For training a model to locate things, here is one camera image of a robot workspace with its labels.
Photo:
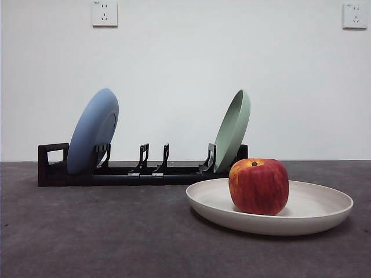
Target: dish rack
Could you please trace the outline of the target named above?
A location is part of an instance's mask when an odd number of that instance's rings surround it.
[[[135,167],[111,167],[111,144],[96,145],[92,151],[90,167],[79,174],[67,173],[69,143],[38,146],[38,186],[107,186],[107,185],[190,185],[195,182],[226,178],[229,169],[214,173],[217,146],[209,144],[208,157],[198,166],[170,166],[169,144],[163,146],[163,160],[157,167],[148,166],[150,146],[140,146],[139,161]],[[49,163],[48,152],[63,151],[63,160]],[[105,154],[106,159],[99,158]],[[248,146],[241,145],[230,167],[241,159],[248,158]]]

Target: white plate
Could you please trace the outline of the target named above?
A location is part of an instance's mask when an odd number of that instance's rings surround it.
[[[186,194],[197,213],[227,228],[261,235],[307,235],[331,229],[349,215],[353,200],[338,190],[289,181],[289,199],[275,216],[242,213],[234,206],[228,178],[197,182]]]

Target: apple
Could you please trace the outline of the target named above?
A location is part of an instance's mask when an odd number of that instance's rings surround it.
[[[275,215],[288,201],[288,172],[275,159],[237,161],[230,170],[228,183],[233,203],[244,213]]]

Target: gray countertop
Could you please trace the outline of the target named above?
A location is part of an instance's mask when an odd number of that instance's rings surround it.
[[[39,188],[37,163],[2,162],[1,277],[369,277],[371,161],[284,164],[290,180],[350,195],[350,216],[259,236],[199,216],[186,186]]]

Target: wall socket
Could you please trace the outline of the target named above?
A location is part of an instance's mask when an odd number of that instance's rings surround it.
[[[96,1],[92,3],[92,26],[117,27],[117,2]]]
[[[367,29],[368,5],[363,2],[345,2],[343,4],[343,28]]]

